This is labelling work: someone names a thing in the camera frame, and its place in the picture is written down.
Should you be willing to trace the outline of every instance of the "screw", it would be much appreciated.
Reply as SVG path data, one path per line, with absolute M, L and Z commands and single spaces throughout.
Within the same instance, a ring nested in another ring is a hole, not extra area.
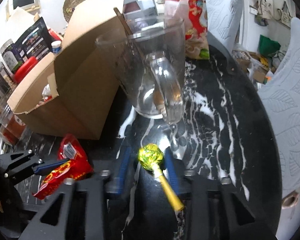
M 101 176 L 102 177 L 107 177 L 109 175 L 110 175 L 110 171 L 109 170 L 102 170 L 102 172 L 101 172 Z
M 66 184 L 66 185 L 72 185 L 74 184 L 75 180 L 72 179 L 72 178 L 66 178 L 64 179 L 63 183 Z
M 185 171 L 185 176 L 194 176 L 195 175 L 195 171 L 194 170 L 186 170 Z
M 232 181 L 230 178 L 221 178 L 221 184 L 222 185 L 228 185 L 228 184 L 231 184 Z

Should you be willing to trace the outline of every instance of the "green foil wrapper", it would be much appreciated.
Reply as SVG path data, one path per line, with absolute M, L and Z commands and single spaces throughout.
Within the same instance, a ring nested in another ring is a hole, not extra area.
M 146 170 L 152 171 L 153 163 L 156 163 L 158 166 L 160 166 L 162 160 L 163 152 L 156 144 L 149 143 L 148 145 L 139 149 L 138 161 Z

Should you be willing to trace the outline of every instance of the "red lid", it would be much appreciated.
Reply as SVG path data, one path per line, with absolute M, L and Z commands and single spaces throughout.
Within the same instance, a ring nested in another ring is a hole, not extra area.
M 19 84 L 25 76 L 30 72 L 31 69 L 34 68 L 35 65 L 37 65 L 38 60 L 36 57 L 30 57 L 23 65 L 16 71 L 13 78 Z

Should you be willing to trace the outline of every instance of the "lollipop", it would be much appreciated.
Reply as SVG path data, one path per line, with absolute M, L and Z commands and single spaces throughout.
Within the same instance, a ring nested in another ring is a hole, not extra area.
M 176 193 L 170 187 L 165 176 L 160 170 L 160 163 L 163 160 L 163 152 L 159 149 L 156 144 L 149 143 L 143 148 L 139 149 L 138 161 L 141 166 L 146 170 L 153 171 L 154 177 L 159 178 L 162 189 L 170 202 L 170 205 L 175 211 L 182 210 L 184 205 L 181 203 L 180 199 L 177 197 Z

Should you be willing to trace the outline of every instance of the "black marble table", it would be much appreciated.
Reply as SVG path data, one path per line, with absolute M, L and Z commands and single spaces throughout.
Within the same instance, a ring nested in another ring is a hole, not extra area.
M 281 170 L 272 128 L 249 79 L 228 51 L 210 34 L 209 61 L 186 62 L 183 120 L 173 134 L 163 120 L 136 114 L 118 90 L 100 140 L 80 140 L 90 161 L 111 160 L 124 144 L 133 151 L 148 143 L 161 149 L 173 145 L 176 158 L 209 179 L 230 177 L 250 205 L 261 203 L 275 233 L 281 210 Z M 44 160 L 56 159 L 61 138 L 28 131 L 16 150 L 32 149 Z M 174 212 L 162 188 L 140 166 L 130 203 L 108 202 L 111 239 L 183 239 L 185 212 Z M 42 204 L 32 196 L 41 176 L 32 176 L 16 188 L 23 202 Z

